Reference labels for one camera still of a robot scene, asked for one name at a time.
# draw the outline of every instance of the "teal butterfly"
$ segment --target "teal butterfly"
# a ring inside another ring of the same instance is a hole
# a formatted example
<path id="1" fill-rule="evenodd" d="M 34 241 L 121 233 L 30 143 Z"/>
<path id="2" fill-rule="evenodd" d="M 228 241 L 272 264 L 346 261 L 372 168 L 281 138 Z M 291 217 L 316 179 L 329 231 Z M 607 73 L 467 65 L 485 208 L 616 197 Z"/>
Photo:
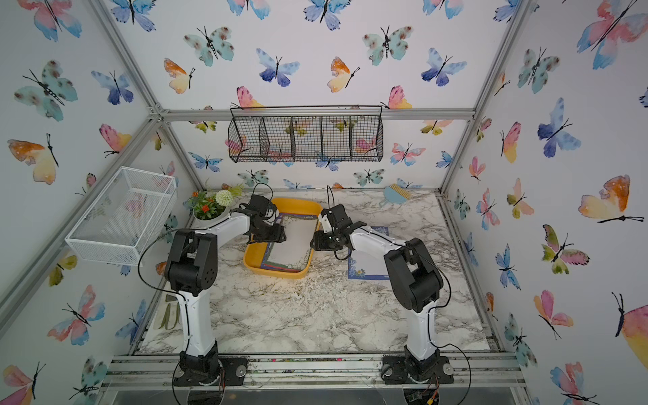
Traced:
<path id="1" fill-rule="evenodd" d="M 248 187 L 254 187 L 259 183 L 268 184 L 269 179 L 266 176 L 267 174 L 267 170 L 258 170 L 254 173 L 252 173 L 252 171 L 249 171 L 247 173 L 239 173 L 237 174 L 237 176 L 242 178 L 243 181 L 245 181 L 245 184 L 248 185 Z"/>
<path id="2" fill-rule="evenodd" d="M 382 31 L 384 38 L 378 34 L 365 34 L 365 36 L 362 37 L 365 45 L 369 47 L 367 55 L 369 55 L 369 59 L 372 61 L 373 65 L 380 65 L 385 52 L 387 52 L 388 58 L 389 54 L 391 54 L 394 59 L 401 60 L 402 57 L 405 56 L 405 51 L 407 51 L 408 48 L 408 44 L 404 40 L 410 37 L 413 28 L 409 26 L 402 27 L 401 29 L 392 32 L 391 35 L 388 35 L 389 26 L 387 27 L 387 31 L 382 29 L 382 27 L 380 30 Z"/>
<path id="3" fill-rule="evenodd" d="M 34 78 L 23 76 L 39 85 L 21 87 L 14 93 L 14 100 L 23 103 L 26 106 L 36 106 L 36 112 L 46 118 L 53 118 L 57 121 L 63 120 L 63 111 L 57 102 L 64 106 L 65 101 L 76 101 L 76 89 L 72 82 L 61 77 L 63 69 L 56 60 L 51 60 L 45 64 L 41 74 L 42 82 L 38 80 L 34 72 L 29 72 Z"/>
<path id="4" fill-rule="evenodd" d="M 365 170 L 366 173 L 354 173 L 353 176 L 356 178 L 356 181 L 361 187 L 365 187 L 368 183 L 380 184 L 382 181 L 382 174 L 385 173 L 385 169 L 381 168 L 380 170 L 369 171 Z"/>

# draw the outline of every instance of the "brush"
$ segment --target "brush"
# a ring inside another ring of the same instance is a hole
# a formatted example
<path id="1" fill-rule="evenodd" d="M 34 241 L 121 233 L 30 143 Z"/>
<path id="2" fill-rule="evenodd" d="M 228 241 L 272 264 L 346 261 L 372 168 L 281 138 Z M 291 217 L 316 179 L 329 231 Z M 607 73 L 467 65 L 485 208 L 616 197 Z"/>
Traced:
<path id="1" fill-rule="evenodd" d="M 380 202 L 380 206 L 384 207 L 388 202 L 392 204 L 402 204 L 410 199 L 411 193 L 403 190 L 399 185 L 392 184 L 384 189 L 385 199 Z"/>

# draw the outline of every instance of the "wire basket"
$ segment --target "wire basket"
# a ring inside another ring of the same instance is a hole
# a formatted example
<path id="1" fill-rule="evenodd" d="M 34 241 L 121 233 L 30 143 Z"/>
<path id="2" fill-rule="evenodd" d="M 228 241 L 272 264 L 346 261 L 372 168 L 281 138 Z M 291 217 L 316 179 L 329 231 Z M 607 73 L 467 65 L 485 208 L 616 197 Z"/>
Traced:
<path id="1" fill-rule="evenodd" d="M 65 241 L 82 259 L 137 265 L 177 197 L 173 176 L 121 167 Z"/>
<path id="2" fill-rule="evenodd" d="M 300 115 L 291 115 L 291 107 L 231 108 L 229 157 L 235 163 L 380 161 L 382 107 L 342 107 L 300 107 Z"/>

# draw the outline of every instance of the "yellow tray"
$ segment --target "yellow tray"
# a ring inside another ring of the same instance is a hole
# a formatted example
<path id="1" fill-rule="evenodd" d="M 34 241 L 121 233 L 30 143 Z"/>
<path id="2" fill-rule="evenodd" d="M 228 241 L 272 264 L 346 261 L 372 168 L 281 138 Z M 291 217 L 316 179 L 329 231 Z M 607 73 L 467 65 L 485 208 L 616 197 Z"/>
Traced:
<path id="1" fill-rule="evenodd" d="M 282 214 L 319 215 L 322 212 L 322 206 L 315 201 L 277 197 L 273 198 L 272 202 L 277 206 L 277 209 Z M 254 243 L 248 245 L 248 248 L 245 250 L 245 255 L 243 256 L 243 264 L 245 267 L 249 268 L 256 274 L 271 275 L 272 277 L 282 277 L 285 279 L 301 279 L 306 275 L 306 273 L 308 273 L 310 260 L 313 258 L 313 249 L 310 250 L 308 263 L 304 270 L 297 273 L 289 273 L 260 268 L 267 247 L 267 243 Z"/>

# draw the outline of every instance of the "white wire basket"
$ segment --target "white wire basket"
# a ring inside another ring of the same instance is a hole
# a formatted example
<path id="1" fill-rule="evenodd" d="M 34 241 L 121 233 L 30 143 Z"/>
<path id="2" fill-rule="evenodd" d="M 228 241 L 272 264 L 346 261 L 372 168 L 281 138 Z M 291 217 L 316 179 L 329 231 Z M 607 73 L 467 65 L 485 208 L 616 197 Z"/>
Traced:
<path id="1" fill-rule="evenodd" d="M 85 260 L 137 265 L 176 203 L 176 179 L 121 167 L 65 238 Z"/>

